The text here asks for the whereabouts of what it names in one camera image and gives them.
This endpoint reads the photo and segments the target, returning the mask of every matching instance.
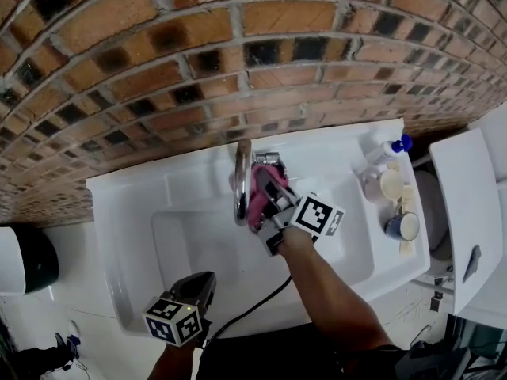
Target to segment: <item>forearm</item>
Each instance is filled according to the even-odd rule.
[[[283,256],[308,315],[337,348],[353,351],[390,343],[372,308],[338,277],[313,246],[285,247]]]
[[[182,348],[166,346],[148,380],[190,380],[195,344]]]

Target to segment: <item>brick wall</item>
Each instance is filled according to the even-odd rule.
[[[507,0],[0,0],[0,220],[91,218],[87,177],[505,100]]]

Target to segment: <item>white plastic bottle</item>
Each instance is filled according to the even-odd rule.
[[[411,147],[412,138],[407,134],[403,134],[398,141],[382,142],[366,155],[366,160],[370,165],[386,165],[405,155]]]

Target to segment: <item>sink basin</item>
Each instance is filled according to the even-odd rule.
[[[392,210],[369,203],[356,171],[364,168],[364,142],[401,134],[402,121],[304,131],[253,141],[275,150],[291,187],[313,192],[346,210],[338,232],[315,244],[339,276],[371,300],[419,276],[429,267],[424,216],[416,193],[421,232],[409,256],[383,233]],[[163,159],[88,180],[106,282],[122,329],[144,335],[140,312],[178,279],[211,270],[217,275],[206,318],[211,333],[248,310],[289,276],[281,256],[269,256],[257,235],[234,223],[229,176],[235,146]],[[408,157],[406,183],[415,186]],[[293,283],[223,336],[240,336],[308,322]]]

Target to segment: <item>faucet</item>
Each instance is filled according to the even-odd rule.
[[[246,138],[239,140],[234,171],[234,219],[240,226],[244,226],[248,221],[253,165],[275,166],[283,177],[287,176],[287,170],[278,152],[256,154],[252,151],[252,141]]]

